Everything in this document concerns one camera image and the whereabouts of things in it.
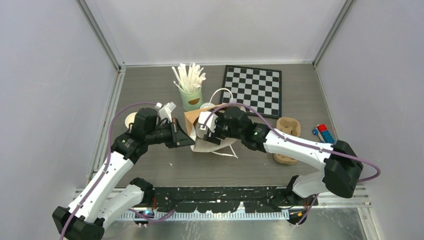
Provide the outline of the brown paper bag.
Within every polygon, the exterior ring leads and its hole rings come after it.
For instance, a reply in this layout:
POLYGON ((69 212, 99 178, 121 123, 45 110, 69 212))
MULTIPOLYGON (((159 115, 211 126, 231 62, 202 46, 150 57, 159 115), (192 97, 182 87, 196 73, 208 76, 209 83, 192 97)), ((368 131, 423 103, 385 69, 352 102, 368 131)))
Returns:
POLYGON ((192 152, 213 153, 220 156, 238 158, 232 144, 236 142, 235 138, 218 138, 214 127, 217 126, 218 114, 224 112, 224 108, 209 116, 217 106, 211 101, 204 103, 199 109, 186 111, 184 120, 186 133, 194 140, 190 146, 192 152))

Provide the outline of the stack of white lids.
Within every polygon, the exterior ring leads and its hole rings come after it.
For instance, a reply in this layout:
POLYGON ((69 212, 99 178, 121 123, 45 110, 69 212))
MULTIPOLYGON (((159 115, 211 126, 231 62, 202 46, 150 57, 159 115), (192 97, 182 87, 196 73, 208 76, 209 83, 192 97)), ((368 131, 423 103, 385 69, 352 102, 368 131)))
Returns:
POLYGON ((209 109, 212 109, 213 107, 215 107, 216 105, 211 103, 211 102, 205 102, 200 106, 200 110, 203 111, 208 111, 209 109))

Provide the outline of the stack of paper cups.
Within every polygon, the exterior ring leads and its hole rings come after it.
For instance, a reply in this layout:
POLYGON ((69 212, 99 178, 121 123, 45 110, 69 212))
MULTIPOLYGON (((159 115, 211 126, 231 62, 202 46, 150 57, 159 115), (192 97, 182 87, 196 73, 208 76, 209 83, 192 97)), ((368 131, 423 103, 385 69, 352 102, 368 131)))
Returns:
POLYGON ((125 124, 127 129, 130 128, 130 124, 134 123, 136 114, 137 114, 137 112, 132 112, 129 115, 127 115, 127 117, 125 118, 124 124, 125 124))

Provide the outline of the stack of pulp cup carriers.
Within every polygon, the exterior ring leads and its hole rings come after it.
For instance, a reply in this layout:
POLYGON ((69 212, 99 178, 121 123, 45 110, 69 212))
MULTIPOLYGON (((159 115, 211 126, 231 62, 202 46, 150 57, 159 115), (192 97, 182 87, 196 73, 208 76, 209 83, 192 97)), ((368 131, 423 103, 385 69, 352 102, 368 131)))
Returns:
MULTIPOLYGON (((280 117, 276 121, 276 128, 282 131, 283 133, 289 134, 291 136, 299 137, 301 135, 301 125, 294 118, 280 117)), ((285 165, 294 165, 298 162, 294 158, 281 155, 281 154, 276 154, 276 153, 273 154, 273 158, 278 163, 285 164, 285 165)))

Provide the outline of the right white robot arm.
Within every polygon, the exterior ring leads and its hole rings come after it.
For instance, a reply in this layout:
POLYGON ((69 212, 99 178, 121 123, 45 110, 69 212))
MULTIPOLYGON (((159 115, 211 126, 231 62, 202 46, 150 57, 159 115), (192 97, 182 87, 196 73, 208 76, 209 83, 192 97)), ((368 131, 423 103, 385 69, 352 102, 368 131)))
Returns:
POLYGON ((316 168, 317 172, 290 179, 285 198, 291 205, 299 205, 305 198, 325 192, 351 198, 364 168, 345 141, 331 144, 292 136, 266 122, 252 122, 236 106, 224 112, 201 112, 198 124, 206 131, 203 139, 207 142, 219 144, 227 138, 236 139, 252 151, 287 156, 316 168))

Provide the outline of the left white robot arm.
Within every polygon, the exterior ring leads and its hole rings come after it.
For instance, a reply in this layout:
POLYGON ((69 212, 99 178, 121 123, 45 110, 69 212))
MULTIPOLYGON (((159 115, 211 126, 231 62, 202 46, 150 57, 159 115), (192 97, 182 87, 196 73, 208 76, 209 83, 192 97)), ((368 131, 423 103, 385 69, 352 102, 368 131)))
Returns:
POLYGON ((61 240, 100 240, 130 208, 148 207, 153 202, 153 185, 139 177, 112 199, 108 196, 150 145, 164 144, 172 149, 195 144, 176 118, 168 117, 161 123, 164 119, 157 109, 141 108, 126 132, 108 139, 109 152, 93 179, 67 207, 58 206, 52 214, 61 240))

